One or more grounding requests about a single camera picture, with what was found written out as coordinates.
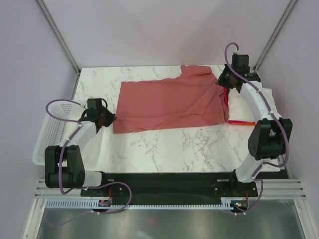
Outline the pink t shirt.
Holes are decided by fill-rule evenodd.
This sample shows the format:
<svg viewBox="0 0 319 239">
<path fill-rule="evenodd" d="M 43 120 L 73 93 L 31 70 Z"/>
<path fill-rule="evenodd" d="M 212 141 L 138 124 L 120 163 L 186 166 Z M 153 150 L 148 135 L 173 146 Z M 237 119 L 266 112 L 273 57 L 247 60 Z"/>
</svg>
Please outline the pink t shirt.
<svg viewBox="0 0 319 239">
<path fill-rule="evenodd" d="M 115 134 L 228 122 L 225 91 L 209 66 L 181 66 L 176 78 L 122 82 Z"/>
</svg>

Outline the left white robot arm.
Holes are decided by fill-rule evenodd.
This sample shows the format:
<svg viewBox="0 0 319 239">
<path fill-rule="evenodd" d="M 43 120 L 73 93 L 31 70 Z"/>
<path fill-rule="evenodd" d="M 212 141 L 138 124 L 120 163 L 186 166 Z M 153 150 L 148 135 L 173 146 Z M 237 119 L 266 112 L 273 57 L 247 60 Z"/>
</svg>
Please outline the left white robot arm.
<svg viewBox="0 0 319 239">
<path fill-rule="evenodd" d="M 68 194 L 73 189 L 90 188 L 97 195 L 109 192 L 109 183 L 102 179 L 103 172 L 88 171 L 84 167 L 81 150 L 88 144 L 101 128 L 109 127 L 116 115 L 108 110 L 103 98 L 90 98 L 85 104 L 80 119 L 64 119 L 49 111 L 51 104 L 62 99 L 50 101 L 45 110 L 47 114 L 59 121 L 76 123 L 77 127 L 62 143 L 48 146 L 44 152 L 44 178 L 47 188 L 58 188 L 61 194 Z"/>
</svg>

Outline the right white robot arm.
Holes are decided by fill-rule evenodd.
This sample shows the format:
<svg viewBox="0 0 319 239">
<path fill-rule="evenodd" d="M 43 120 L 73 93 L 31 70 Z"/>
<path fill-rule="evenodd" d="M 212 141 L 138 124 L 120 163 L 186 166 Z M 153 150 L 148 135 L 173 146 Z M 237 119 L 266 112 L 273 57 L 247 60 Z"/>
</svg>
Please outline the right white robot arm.
<svg viewBox="0 0 319 239">
<path fill-rule="evenodd" d="M 218 78 L 217 84 L 227 89 L 236 89 L 244 98 L 255 120 L 255 127 L 248 139 L 248 155 L 234 171 L 235 179 L 228 183 L 228 190 L 234 196 L 246 191 L 246 184 L 252 182 L 265 165 L 282 168 L 287 163 L 276 163 L 279 156 L 289 155 L 289 139 L 292 121 L 284 119 L 277 112 L 276 105 L 265 95 L 261 79 L 251 73 L 249 56 L 234 53 L 231 62 Z"/>
</svg>

